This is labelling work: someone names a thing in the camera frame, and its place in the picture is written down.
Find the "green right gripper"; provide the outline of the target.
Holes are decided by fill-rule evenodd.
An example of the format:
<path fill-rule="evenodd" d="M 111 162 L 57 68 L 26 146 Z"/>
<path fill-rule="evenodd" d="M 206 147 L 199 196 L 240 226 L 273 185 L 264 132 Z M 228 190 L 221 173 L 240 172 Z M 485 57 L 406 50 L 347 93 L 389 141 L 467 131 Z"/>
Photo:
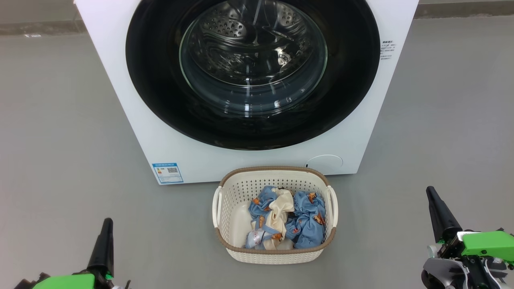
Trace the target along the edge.
<path fill-rule="evenodd" d="M 428 246 L 428 289 L 514 289 L 514 235 L 462 232 L 461 225 L 433 186 L 426 188 L 434 239 Z"/>

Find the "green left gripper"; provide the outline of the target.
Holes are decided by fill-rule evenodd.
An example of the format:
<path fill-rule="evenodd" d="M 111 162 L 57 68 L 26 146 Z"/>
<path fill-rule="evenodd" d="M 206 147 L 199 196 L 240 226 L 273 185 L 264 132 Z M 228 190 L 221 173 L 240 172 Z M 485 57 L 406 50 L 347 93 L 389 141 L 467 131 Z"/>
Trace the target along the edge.
<path fill-rule="evenodd" d="M 114 235 L 113 220 L 105 218 L 88 262 L 88 271 L 83 274 L 50 276 L 41 273 L 38 280 L 21 280 L 14 289 L 131 289 L 128 281 L 125 286 L 112 283 L 114 276 Z"/>

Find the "blue patterned garment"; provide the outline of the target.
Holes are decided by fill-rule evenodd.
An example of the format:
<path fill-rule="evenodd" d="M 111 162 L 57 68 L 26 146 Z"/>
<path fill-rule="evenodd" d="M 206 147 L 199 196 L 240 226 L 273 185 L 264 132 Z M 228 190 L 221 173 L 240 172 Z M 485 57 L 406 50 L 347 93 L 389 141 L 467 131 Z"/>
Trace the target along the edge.
<path fill-rule="evenodd" d="M 324 200 L 317 192 L 298 191 L 292 192 L 292 196 L 294 211 L 288 214 L 288 221 L 285 225 L 288 231 L 286 240 L 281 242 L 277 250 L 307 249 L 320 246 L 324 240 L 326 225 Z M 252 230 L 247 234 L 245 248 L 255 249 L 261 239 L 259 233 L 262 231 L 253 229 L 252 216 L 250 225 Z"/>

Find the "cream and orange garment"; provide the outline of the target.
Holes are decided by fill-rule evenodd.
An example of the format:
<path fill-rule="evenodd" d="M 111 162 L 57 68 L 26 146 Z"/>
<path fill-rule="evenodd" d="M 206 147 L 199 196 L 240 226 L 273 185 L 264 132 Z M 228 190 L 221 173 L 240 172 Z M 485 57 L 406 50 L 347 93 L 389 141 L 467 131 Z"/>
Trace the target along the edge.
<path fill-rule="evenodd" d="M 277 250 L 286 240 L 288 214 L 294 211 L 292 192 L 271 185 L 265 186 L 249 208 L 252 227 L 261 230 L 257 250 Z"/>

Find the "dark round glass washer door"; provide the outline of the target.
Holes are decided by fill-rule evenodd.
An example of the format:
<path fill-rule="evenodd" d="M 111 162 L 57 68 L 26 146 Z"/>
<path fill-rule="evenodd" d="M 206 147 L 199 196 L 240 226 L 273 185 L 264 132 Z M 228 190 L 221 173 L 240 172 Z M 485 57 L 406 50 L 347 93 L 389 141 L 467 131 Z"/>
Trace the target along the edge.
<path fill-rule="evenodd" d="M 380 36 L 366 0 L 141 0 L 126 61 L 178 132 L 261 151 L 318 137 L 362 102 Z"/>

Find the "blue energy label sticker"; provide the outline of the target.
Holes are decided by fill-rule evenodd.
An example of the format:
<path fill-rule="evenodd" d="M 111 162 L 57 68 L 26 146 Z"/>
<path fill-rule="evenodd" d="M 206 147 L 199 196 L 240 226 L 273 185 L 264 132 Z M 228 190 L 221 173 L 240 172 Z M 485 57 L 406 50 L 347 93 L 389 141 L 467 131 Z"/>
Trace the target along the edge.
<path fill-rule="evenodd" d="M 177 163 L 152 163 L 152 168 L 160 185 L 184 183 Z"/>

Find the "round white filter cover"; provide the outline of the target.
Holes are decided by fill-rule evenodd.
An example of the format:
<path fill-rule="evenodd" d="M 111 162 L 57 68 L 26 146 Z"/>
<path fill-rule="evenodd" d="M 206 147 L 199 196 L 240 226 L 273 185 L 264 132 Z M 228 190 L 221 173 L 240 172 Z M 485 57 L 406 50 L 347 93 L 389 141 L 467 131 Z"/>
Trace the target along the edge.
<path fill-rule="evenodd" d="M 305 167 L 314 169 L 323 175 L 338 175 L 343 165 L 341 157 L 336 155 L 319 155 L 309 159 Z"/>

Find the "cream perforated laundry basket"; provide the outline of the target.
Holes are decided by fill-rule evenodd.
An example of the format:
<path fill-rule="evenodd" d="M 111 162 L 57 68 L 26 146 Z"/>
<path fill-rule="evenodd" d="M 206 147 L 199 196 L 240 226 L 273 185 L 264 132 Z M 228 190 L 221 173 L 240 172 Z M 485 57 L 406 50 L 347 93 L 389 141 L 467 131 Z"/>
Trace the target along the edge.
<path fill-rule="evenodd" d="M 323 243 L 314 248 L 291 250 L 255 250 L 244 248 L 251 230 L 244 217 L 252 199 L 266 185 L 275 185 L 295 193 L 311 191 L 326 203 L 326 233 Z M 314 261 L 336 236 L 339 218 L 338 200 L 327 178 L 307 167 L 248 167 L 229 172 L 220 182 L 212 200 L 212 221 L 221 245 L 235 260 L 254 265 L 295 265 Z"/>

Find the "small black text sticker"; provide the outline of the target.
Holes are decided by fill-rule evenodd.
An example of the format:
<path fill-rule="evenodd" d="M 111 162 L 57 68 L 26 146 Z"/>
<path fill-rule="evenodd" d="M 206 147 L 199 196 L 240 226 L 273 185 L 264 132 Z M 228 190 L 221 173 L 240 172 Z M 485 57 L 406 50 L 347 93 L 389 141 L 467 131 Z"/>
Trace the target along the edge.
<path fill-rule="evenodd" d="M 380 47 L 380 60 L 391 60 L 396 50 L 396 44 L 393 40 L 382 41 Z"/>

